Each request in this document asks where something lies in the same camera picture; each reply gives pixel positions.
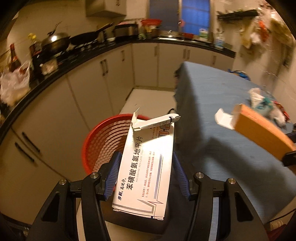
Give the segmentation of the white medicine box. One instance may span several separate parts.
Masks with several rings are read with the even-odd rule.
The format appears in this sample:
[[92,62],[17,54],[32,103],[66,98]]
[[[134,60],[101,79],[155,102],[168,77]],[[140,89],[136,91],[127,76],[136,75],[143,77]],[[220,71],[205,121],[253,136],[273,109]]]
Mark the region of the white medicine box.
[[114,211],[163,220],[165,217],[174,145],[174,124],[136,131],[144,123],[133,113],[116,188]]

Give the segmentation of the white ointment tube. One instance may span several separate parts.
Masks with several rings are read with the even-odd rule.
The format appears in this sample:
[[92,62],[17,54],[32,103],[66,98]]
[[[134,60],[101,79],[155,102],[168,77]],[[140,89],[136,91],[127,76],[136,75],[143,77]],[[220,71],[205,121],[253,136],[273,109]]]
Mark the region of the white ointment tube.
[[134,132],[145,130],[148,128],[154,128],[157,126],[163,126],[177,122],[181,116],[177,113],[166,114],[150,120],[140,120],[135,117],[132,118],[131,126]]

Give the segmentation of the black kitchen countertop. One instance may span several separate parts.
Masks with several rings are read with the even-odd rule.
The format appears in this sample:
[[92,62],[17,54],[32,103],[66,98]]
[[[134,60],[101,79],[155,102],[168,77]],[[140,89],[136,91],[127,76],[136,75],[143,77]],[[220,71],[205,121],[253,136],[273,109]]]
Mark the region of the black kitchen countertop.
[[106,47],[97,47],[91,50],[85,50],[82,54],[78,55],[78,57],[66,61],[62,68],[55,71],[44,80],[42,80],[38,85],[32,88],[19,102],[18,104],[11,109],[10,113],[6,116],[4,123],[1,125],[1,141],[6,136],[8,130],[11,128],[12,124],[16,121],[19,115],[25,110],[26,107],[39,95],[41,94],[46,88],[48,88],[51,84],[53,84],[56,80],[63,77],[66,73],[73,70],[74,68],[78,67],[79,65],[89,61],[95,57],[101,56],[107,52],[110,52],[114,49],[119,47],[123,47],[129,44],[144,44],[144,43],[162,43],[162,44],[175,44],[181,46],[189,46],[195,47],[199,49],[205,49],[212,52],[216,52],[222,54],[224,56],[235,58],[236,52],[223,48],[219,49],[214,47],[214,45],[202,42],[202,41],[186,41],[186,40],[173,40],[172,38],[158,38],[158,39],[145,39],[145,40],[137,40],[137,41],[125,41],[121,43],[111,43],[108,44]]

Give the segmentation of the kitchen window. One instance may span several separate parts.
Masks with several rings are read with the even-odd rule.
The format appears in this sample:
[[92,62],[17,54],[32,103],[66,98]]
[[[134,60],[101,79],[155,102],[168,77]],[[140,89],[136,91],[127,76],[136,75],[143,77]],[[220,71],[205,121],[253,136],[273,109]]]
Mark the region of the kitchen window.
[[149,18],[162,21],[160,30],[199,35],[210,30],[211,2],[208,0],[149,1]]

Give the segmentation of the red plastic basket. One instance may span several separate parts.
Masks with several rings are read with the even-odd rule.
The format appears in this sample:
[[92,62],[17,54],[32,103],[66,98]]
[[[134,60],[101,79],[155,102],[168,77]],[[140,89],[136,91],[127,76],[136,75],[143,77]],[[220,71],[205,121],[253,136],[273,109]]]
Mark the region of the red plastic basket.
[[123,152],[132,114],[119,114],[100,122],[84,141],[81,157],[86,174],[108,163],[115,151]]

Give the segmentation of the blue tablecloth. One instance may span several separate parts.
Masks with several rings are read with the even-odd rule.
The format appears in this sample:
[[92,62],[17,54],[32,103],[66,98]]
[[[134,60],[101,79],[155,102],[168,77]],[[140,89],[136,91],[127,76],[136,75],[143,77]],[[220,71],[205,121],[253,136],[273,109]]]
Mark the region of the blue tablecloth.
[[262,222],[295,208],[295,174],[241,134],[219,126],[215,113],[230,113],[237,104],[249,104],[251,81],[191,62],[179,68],[175,92],[180,120],[175,146],[182,158],[212,179],[235,178]]

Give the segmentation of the hanging plastic bags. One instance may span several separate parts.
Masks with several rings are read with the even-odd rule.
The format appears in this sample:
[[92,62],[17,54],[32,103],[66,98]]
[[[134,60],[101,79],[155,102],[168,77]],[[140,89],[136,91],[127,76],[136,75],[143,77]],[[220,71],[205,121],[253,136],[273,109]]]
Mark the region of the hanging plastic bags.
[[295,47],[287,24],[270,5],[260,5],[256,12],[257,16],[244,26],[240,34],[241,45],[253,52],[271,51],[279,45],[284,48],[284,56],[287,57]]

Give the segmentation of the white plastic bag on counter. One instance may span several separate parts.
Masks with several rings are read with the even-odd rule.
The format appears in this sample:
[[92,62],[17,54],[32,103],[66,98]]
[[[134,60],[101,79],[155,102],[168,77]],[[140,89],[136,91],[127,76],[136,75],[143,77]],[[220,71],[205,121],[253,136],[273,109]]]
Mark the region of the white plastic bag on counter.
[[27,60],[14,72],[7,69],[1,75],[1,101],[14,106],[30,91],[30,66]]

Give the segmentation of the black frying pan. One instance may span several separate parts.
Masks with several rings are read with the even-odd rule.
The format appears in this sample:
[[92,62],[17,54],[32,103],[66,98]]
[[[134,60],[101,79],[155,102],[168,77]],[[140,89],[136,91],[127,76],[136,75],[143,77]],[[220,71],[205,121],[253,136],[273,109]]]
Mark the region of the black frying pan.
[[86,33],[82,33],[82,34],[76,35],[74,37],[71,37],[69,39],[70,44],[74,45],[74,46],[79,46],[79,45],[91,43],[97,39],[97,37],[99,36],[99,34],[101,32],[112,27],[113,25],[114,25],[114,22],[111,22],[111,23],[104,25],[103,27],[101,27],[100,29],[98,29],[96,31],[86,32]]

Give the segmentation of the steel wok with lid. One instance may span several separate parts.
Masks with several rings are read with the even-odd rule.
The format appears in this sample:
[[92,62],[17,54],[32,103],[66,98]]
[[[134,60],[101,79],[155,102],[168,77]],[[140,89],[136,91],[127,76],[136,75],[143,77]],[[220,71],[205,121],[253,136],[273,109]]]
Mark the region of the steel wok with lid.
[[42,41],[42,51],[49,55],[56,55],[66,51],[69,47],[70,36],[65,32],[57,33],[56,29],[61,22],[55,25],[53,31],[48,32],[48,36]]

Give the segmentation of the dark sauce bottle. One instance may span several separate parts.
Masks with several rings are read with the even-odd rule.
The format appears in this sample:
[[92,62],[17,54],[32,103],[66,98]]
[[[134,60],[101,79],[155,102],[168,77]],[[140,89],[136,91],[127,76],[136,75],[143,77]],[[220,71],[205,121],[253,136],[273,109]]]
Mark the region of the dark sauce bottle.
[[10,45],[10,51],[11,51],[11,61],[9,64],[9,71],[14,72],[16,69],[20,68],[21,66],[21,62],[16,55],[14,43]]

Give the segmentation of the steel rice cooker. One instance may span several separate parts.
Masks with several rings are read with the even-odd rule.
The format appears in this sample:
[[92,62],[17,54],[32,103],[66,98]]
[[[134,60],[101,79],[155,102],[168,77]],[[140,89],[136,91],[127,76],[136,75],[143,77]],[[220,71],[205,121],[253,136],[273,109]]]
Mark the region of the steel rice cooker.
[[137,36],[138,35],[138,24],[119,24],[113,29],[114,37],[125,37],[125,36]]

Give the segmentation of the red colander bowl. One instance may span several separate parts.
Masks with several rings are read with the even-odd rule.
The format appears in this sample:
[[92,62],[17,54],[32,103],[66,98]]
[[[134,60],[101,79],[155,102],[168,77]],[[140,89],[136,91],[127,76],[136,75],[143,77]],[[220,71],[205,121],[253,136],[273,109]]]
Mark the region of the red colander bowl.
[[141,24],[143,26],[160,26],[162,24],[162,20],[160,19],[143,19],[141,20]]

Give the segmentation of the black wall shelf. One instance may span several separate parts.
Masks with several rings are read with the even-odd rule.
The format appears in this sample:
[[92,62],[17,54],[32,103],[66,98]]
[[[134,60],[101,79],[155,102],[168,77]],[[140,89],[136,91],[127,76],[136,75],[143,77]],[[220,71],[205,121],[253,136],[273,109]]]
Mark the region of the black wall shelf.
[[246,11],[235,11],[232,13],[227,14],[218,14],[217,19],[220,21],[234,21],[234,20],[241,20],[243,18],[249,18],[249,17],[256,17],[259,13],[256,9],[250,9]]

